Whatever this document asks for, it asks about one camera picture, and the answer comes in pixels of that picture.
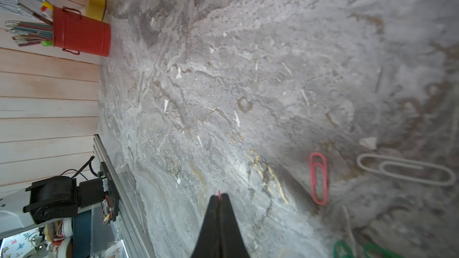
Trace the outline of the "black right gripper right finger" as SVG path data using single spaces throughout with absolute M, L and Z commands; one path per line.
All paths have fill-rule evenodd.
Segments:
M 219 234 L 222 258 L 249 258 L 227 193 L 219 197 Z

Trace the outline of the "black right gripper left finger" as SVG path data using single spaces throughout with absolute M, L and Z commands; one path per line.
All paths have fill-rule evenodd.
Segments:
M 216 195 L 211 196 L 195 249 L 191 255 L 192 258 L 221 257 L 219 207 L 219 197 Z

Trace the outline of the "white paperclip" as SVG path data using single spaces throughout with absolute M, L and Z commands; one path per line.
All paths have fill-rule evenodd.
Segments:
M 364 160 L 372 159 L 376 161 L 378 164 L 376 167 L 372 168 L 364 164 Z M 392 177 L 395 179 L 406 180 L 410 182 L 416 183 L 423 183 L 427 185 L 433 186 L 453 186 L 457 180 L 456 174 L 448 167 L 440 166 L 430 162 L 421 162 L 416 160 L 407 160 L 404 158 L 397 158 L 393 156 L 386 156 L 386 155 L 376 155 L 376 154 L 361 154 L 356 159 L 357 165 L 367 172 L 385 175 L 388 177 Z M 441 173 L 446 174 L 445 180 L 436 180 L 430 178 L 421 178 L 419 176 L 412 176 L 403 173 L 391 172 L 387 170 L 387 168 L 400 168 L 401 170 L 416 170 L 416 171 L 424 171 L 424 170 L 437 170 Z

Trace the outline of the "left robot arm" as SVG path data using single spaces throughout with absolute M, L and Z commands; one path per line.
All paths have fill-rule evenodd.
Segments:
M 52 220 L 73 217 L 79 209 L 105 199 L 103 179 L 77 183 L 55 176 L 1 198 L 1 238 L 36 228 Z

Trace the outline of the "green paperclip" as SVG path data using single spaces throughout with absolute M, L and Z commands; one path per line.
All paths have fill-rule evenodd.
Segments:
M 370 258 L 372 254 L 380 255 L 382 258 L 403 258 L 403 256 L 392 252 L 391 250 L 387 250 L 386 248 L 382 248 L 371 243 L 363 247 L 363 252 L 366 258 Z
M 355 258 L 351 247 L 344 241 L 338 241 L 333 247 L 334 258 Z

